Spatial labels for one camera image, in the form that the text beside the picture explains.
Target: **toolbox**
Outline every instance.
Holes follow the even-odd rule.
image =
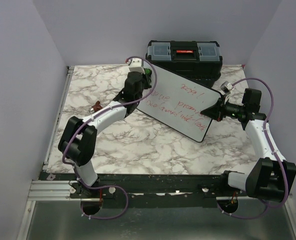
[[[211,88],[221,76],[223,57],[216,41],[150,41],[146,59]]]

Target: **white wall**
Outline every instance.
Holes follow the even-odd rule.
[[[282,154],[296,163],[296,0],[282,1],[251,54],[245,74],[265,80],[272,88],[275,106],[270,129]],[[263,89],[256,82],[249,85]],[[264,93],[262,110],[267,113],[270,98]],[[296,205],[296,178],[291,192]]]
[[[281,0],[33,0],[68,65],[118,64],[150,40],[220,43],[245,64]]]
[[[0,0],[0,240],[15,239],[67,74],[31,0]]]

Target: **marble tabletop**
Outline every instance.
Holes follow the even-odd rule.
[[[61,118],[51,147],[48,173],[73,173],[62,163],[58,143],[69,118],[89,115],[89,108],[100,101],[108,105],[123,88],[126,65],[76,66]],[[240,65],[223,66],[215,82],[233,83],[245,77]],[[230,102],[241,104],[248,85],[236,86]],[[97,173],[104,174],[221,174],[225,170],[249,173],[257,159],[241,124],[230,118],[212,121],[201,143],[195,142],[163,123],[135,110],[130,116],[101,132],[91,159]]]

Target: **purple cable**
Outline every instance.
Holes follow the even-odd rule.
[[[75,140],[76,136],[80,133],[80,131],[84,128],[84,126],[86,126],[87,124],[89,124],[91,121],[93,121],[95,118],[99,117],[100,115],[110,111],[111,109],[115,109],[115,108],[119,108],[119,107],[123,107],[123,106],[127,106],[127,105],[131,105],[131,104],[136,104],[142,100],[144,100],[145,98],[147,98],[150,94],[152,94],[152,92],[155,90],[156,88],[156,85],[157,85],[157,72],[156,72],[156,69],[154,67],[154,65],[152,65],[149,61],[147,61],[146,59],[144,59],[143,57],[141,56],[131,56],[131,57],[128,57],[126,59],[126,62],[128,62],[130,59],[141,59],[143,60],[144,62],[146,62],[152,69],[153,73],[154,73],[154,83],[153,83],[153,86],[152,88],[150,89],[150,91],[148,92],[147,95],[143,96],[142,98],[138,99],[138,100],[135,100],[135,101],[131,101],[131,102],[126,102],[126,103],[122,103],[122,104],[118,104],[118,105],[114,105],[112,106],[111,108],[106,108],[102,111],[100,111],[98,114],[94,115],[92,118],[88,119],[87,121],[85,121],[78,129],[77,131],[73,134],[73,136],[71,137],[70,141],[68,142],[67,144],[67,147],[65,148],[65,150],[63,151],[63,154],[62,154],[62,162],[64,164],[68,164],[68,165],[71,165],[73,167],[73,171],[74,173],[76,174],[77,176],[77,179],[80,181],[80,183],[82,185],[84,185],[87,189],[90,189],[90,190],[100,190],[100,189],[106,189],[106,188],[117,188],[117,189],[120,189],[125,197],[126,197],[126,205],[124,207],[124,209],[122,210],[121,213],[119,213],[118,215],[115,215],[115,216],[109,216],[109,217],[100,217],[100,216],[90,216],[90,215],[86,215],[83,211],[83,206],[81,205],[81,211],[82,211],[82,214],[91,218],[91,219],[99,219],[99,220],[110,220],[110,219],[116,219],[118,217],[120,217],[121,215],[123,215],[127,208],[128,208],[128,202],[129,202],[129,199],[128,199],[128,195],[127,195],[127,192],[121,187],[121,186],[117,186],[117,185],[107,185],[107,186],[98,186],[98,187],[91,187],[89,185],[87,185],[80,177],[80,175],[78,174],[78,172],[76,171],[75,169],[75,164],[72,163],[72,162],[68,162],[66,161],[66,154],[67,154],[67,151],[68,149],[70,148],[71,144],[73,143],[73,141]]]
[[[270,106],[270,110],[268,112],[267,118],[263,122],[263,132],[264,132],[264,135],[265,135],[265,137],[266,137],[266,139],[268,141],[268,144],[269,144],[269,146],[270,146],[270,148],[271,148],[271,150],[273,152],[273,155],[276,157],[276,159],[278,161],[278,164],[280,166],[280,169],[281,169],[281,173],[282,173],[282,177],[283,177],[283,182],[284,182],[284,196],[283,196],[283,199],[282,199],[281,203],[278,204],[278,205],[271,205],[268,202],[260,199],[260,201],[263,204],[265,204],[265,209],[264,209],[264,211],[262,213],[260,213],[257,216],[250,216],[250,217],[248,217],[248,216],[234,215],[234,214],[230,214],[230,213],[224,212],[223,209],[218,204],[217,204],[217,207],[220,209],[220,211],[223,214],[226,214],[226,215],[231,216],[233,218],[243,219],[243,220],[252,220],[252,219],[257,219],[257,218],[260,218],[260,217],[264,216],[268,212],[268,209],[269,208],[274,208],[275,209],[275,208],[279,208],[279,207],[283,206],[285,204],[285,202],[287,201],[289,190],[288,190],[287,176],[286,176],[286,172],[285,172],[283,163],[282,163],[280,157],[278,156],[278,154],[275,152],[274,145],[273,145],[273,143],[272,143],[272,141],[271,141],[271,139],[270,139],[270,137],[269,137],[269,135],[267,133],[267,128],[266,128],[267,122],[268,122],[268,120],[269,120],[269,118],[270,118],[270,116],[271,116],[271,114],[273,112],[273,108],[274,108],[274,95],[273,95],[273,92],[272,92],[271,88],[268,86],[267,83],[265,83],[263,80],[261,80],[259,78],[256,78],[256,77],[246,77],[246,78],[240,79],[240,80],[234,82],[232,84],[232,86],[235,86],[235,85],[239,84],[240,82],[243,82],[243,81],[246,81],[246,80],[256,80],[256,81],[261,82],[262,84],[265,85],[265,87],[268,89],[269,94],[270,94],[271,106]]]

